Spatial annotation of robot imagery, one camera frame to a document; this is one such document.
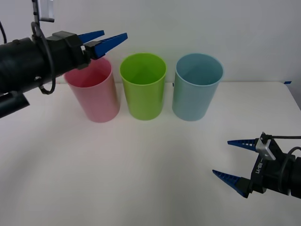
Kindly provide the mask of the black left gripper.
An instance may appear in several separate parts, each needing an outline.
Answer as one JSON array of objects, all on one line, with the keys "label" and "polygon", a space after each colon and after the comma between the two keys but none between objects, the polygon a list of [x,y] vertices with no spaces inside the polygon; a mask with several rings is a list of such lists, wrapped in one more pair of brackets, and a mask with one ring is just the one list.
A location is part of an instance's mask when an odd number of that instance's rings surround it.
[{"label": "black left gripper", "polygon": [[[104,30],[79,35],[66,31],[53,33],[49,37],[49,46],[55,73],[62,75],[73,69],[83,69],[90,64],[91,59],[97,60],[105,56],[107,52],[128,38],[127,33],[122,33],[103,40],[92,41],[101,36],[104,36]],[[83,44],[88,53],[81,49]]]}]

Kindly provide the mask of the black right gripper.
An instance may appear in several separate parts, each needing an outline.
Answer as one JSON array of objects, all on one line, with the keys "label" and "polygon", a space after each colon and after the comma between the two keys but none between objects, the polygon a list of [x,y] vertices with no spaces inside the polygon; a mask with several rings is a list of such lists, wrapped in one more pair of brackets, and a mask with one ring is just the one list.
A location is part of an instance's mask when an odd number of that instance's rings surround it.
[{"label": "black right gripper", "polygon": [[248,198],[253,191],[263,194],[267,189],[285,195],[294,193],[294,150],[282,152],[273,138],[230,140],[227,144],[258,153],[250,179],[212,170],[242,197]]}]

